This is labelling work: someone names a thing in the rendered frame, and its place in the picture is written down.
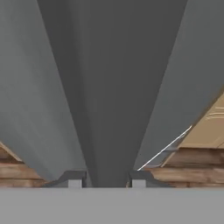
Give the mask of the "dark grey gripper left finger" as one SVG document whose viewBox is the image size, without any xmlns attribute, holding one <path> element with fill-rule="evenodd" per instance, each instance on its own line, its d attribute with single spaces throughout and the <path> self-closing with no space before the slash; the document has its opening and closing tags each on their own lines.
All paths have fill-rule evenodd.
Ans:
<svg viewBox="0 0 224 224">
<path fill-rule="evenodd" d="M 85 171 L 65 171 L 58 179 L 44 184 L 44 187 L 83 188 L 86 185 Z"/>
</svg>

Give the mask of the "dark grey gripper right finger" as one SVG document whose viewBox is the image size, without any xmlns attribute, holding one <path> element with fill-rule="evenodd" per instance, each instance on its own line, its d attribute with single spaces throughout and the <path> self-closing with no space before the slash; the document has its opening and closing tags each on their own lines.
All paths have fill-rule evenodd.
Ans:
<svg viewBox="0 0 224 224">
<path fill-rule="evenodd" d="M 132 188 L 170 187 L 169 184 L 155 179 L 150 171 L 131 171 L 129 186 Z"/>
</svg>

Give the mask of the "light grey fridge door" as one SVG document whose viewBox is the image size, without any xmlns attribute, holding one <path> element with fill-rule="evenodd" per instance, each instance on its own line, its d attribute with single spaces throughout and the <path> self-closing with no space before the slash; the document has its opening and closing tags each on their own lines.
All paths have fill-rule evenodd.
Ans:
<svg viewBox="0 0 224 224">
<path fill-rule="evenodd" d="M 47 180 L 86 168 L 37 0 L 0 0 L 0 141 Z"/>
</svg>

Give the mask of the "mid grey fridge door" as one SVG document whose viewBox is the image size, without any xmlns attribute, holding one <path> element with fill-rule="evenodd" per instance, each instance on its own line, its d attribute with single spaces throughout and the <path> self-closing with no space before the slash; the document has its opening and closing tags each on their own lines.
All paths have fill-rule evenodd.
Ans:
<svg viewBox="0 0 224 224">
<path fill-rule="evenodd" d="M 224 87 L 224 0 L 188 0 L 134 168 L 192 127 Z"/>
</svg>

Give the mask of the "tan wooden cabinet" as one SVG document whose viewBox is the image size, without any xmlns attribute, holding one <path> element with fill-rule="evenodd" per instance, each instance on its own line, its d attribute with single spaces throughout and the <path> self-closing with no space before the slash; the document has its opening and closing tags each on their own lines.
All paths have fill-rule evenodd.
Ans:
<svg viewBox="0 0 224 224">
<path fill-rule="evenodd" d="M 181 138 L 176 150 L 171 152 L 162 165 L 179 149 L 224 149 L 224 91 Z"/>
</svg>

